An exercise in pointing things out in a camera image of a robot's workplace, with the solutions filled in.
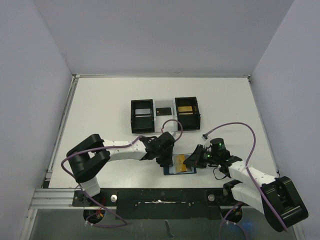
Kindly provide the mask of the blue leather card holder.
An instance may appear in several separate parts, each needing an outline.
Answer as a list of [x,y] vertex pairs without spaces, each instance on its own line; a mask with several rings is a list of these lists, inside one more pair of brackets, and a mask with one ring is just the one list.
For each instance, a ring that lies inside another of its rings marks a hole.
[[173,176],[173,175],[190,175],[196,174],[197,170],[194,167],[186,166],[184,161],[190,157],[191,154],[175,154],[172,156],[172,165],[163,166],[163,175],[164,176]]

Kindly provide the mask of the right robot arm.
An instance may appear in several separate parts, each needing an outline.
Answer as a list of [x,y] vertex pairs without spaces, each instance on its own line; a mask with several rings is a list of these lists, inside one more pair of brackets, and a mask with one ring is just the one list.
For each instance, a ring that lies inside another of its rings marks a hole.
[[309,212],[293,181],[276,177],[250,167],[226,149],[222,138],[197,145],[183,162],[188,167],[216,166],[231,181],[223,185],[223,196],[229,203],[242,202],[261,212],[269,225],[282,232],[308,218]]

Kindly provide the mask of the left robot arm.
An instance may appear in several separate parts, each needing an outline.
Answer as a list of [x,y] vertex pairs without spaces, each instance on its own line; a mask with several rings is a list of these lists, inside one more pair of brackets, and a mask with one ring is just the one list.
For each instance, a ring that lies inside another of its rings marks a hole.
[[172,165],[175,138],[173,133],[160,136],[138,136],[133,141],[110,141],[104,145],[99,134],[92,134],[73,147],[61,162],[61,167],[87,196],[99,195],[101,188],[96,175],[107,162],[118,160],[156,160],[159,165]]

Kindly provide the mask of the black credit card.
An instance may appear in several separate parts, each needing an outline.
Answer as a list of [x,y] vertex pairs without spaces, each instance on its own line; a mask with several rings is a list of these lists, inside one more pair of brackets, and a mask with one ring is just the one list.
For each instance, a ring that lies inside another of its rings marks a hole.
[[155,109],[156,116],[170,116],[172,115],[171,107],[159,107]]

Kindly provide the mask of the silver credit card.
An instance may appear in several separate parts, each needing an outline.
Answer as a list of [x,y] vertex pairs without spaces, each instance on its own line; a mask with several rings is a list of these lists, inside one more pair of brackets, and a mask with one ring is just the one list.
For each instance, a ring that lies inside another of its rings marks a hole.
[[151,109],[150,108],[137,108],[135,110],[136,115],[151,115]]

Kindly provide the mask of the black bin with silver card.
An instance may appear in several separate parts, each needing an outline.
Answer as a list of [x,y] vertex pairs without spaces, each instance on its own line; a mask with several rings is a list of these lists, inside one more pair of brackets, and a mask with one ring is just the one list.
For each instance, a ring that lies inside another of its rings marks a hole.
[[[155,132],[154,110],[152,99],[131,100],[130,125],[132,134],[148,134]],[[136,109],[151,109],[151,115],[136,115]]]

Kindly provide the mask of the gold credit card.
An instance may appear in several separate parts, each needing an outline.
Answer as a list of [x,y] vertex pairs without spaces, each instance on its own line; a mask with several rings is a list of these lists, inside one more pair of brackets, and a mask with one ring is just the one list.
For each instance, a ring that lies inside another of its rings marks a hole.
[[194,111],[193,111],[193,107],[190,106],[179,106],[178,107],[178,114],[179,115],[193,115]]

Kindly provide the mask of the black bin with gold card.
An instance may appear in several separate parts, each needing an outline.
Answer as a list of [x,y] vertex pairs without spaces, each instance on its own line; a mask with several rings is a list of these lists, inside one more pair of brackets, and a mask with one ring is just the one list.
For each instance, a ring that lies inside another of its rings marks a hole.
[[201,114],[197,98],[176,97],[174,100],[177,120],[181,123],[183,131],[200,130]]

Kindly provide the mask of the white middle bin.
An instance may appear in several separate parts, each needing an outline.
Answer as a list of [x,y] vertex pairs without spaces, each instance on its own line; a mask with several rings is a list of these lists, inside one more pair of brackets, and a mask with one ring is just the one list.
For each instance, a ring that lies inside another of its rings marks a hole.
[[[171,108],[172,115],[156,116],[156,108]],[[153,99],[153,113],[154,113],[154,132],[161,133],[163,123],[168,120],[177,120],[177,110],[174,98],[156,98]]]

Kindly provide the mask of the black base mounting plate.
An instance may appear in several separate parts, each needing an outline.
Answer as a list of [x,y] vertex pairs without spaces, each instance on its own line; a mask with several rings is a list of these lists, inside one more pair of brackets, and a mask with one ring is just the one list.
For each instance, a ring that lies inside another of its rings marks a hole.
[[76,190],[73,207],[114,207],[125,220],[219,220],[236,204],[222,188],[103,188],[90,200]]

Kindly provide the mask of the aluminium left side rail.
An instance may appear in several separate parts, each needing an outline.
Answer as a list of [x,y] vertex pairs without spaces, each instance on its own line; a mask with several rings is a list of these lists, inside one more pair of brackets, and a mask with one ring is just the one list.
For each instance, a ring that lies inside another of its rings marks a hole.
[[59,148],[60,148],[61,140],[62,140],[62,137],[63,137],[64,129],[65,129],[65,126],[66,126],[66,122],[67,122],[68,115],[69,115],[69,112],[70,112],[70,107],[71,107],[71,104],[72,104],[72,101],[73,101],[73,98],[74,98],[74,95],[75,95],[75,91],[76,91],[76,88],[77,88],[77,85],[78,85],[79,78],[80,78],[80,75],[78,75],[78,74],[73,74],[72,75],[70,88],[69,88],[69,91],[68,91],[68,95],[67,95],[67,98],[66,98],[66,102],[65,102],[63,113],[62,113],[62,117],[61,117],[61,121],[60,121],[60,124],[59,124],[58,134],[57,134],[57,137],[56,137],[56,141],[55,141],[55,144],[54,144],[54,148],[53,148],[53,152],[52,152],[52,155],[51,155],[51,158],[50,158],[50,162],[49,162],[49,165],[48,165],[48,168],[46,170],[45,177],[44,177],[45,181],[49,181],[51,179],[51,175],[52,175],[52,172],[53,172],[55,160],[57,158],[57,153],[58,153]]

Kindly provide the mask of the aluminium rail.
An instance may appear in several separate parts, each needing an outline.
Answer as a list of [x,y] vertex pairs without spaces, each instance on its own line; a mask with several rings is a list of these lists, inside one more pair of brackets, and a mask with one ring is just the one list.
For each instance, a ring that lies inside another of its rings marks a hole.
[[35,190],[30,207],[95,210],[104,205],[115,210],[120,205],[135,209],[147,205],[190,209],[196,205],[229,208],[236,203],[221,188],[103,188],[94,199],[99,204],[88,199],[79,188],[45,188]]
[[44,177],[45,181],[49,181],[51,179],[51,175],[52,175],[52,172],[53,172],[55,160],[57,158],[57,153],[58,153],[59,148],[60,148],[61,140],[62,140],[62,137],[63,137],[64,129],[65,129],[65,126],[66,126],[66,122],[67,122],[68,115],[69,115],[69,112],[70,112],[70,107],[71,107],[71,104],[72,104],[72,101],[73,101],[73,98],[74,98],[74,95],[75,95],[75,91],[76,91],[76,88],[77,88],[77,85],[78,85],[79,78],[80,78],[80,75],[78,75],[78,74],[73,74],[72,75],[70,88],[69,88],[69,91],[68,91],[68,95],[67,95],[67,98],[66,98],[66,102],[65,102],[63,113],[62,113],[62,117],[61,117],[61,121],[60,121],[60,124],[59,124],[58,134],[57,134],[57,137],[56,137],[56,141],[55,141],[55,144],[54,144],[54,148],[53,148],[53,152],[52,152],[52,155],[51,155],[51,158],[50,158],[50,162],[49,162],[49,165],[48,165],[48,168],[46,170],[45,177]]

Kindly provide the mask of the aluminium front rail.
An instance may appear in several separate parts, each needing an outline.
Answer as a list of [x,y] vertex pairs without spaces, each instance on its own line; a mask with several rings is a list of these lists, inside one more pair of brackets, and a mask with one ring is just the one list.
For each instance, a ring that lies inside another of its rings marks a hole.
[[95,210],[104,205],[115,210],[120,205],[135,209],[147,205],[190,209],[196,205],[229,208],[236,203],[221,188],[103,188],[94,199],[99,204],[88,199],[79,188],[45,188],[35,190],[30,207]]

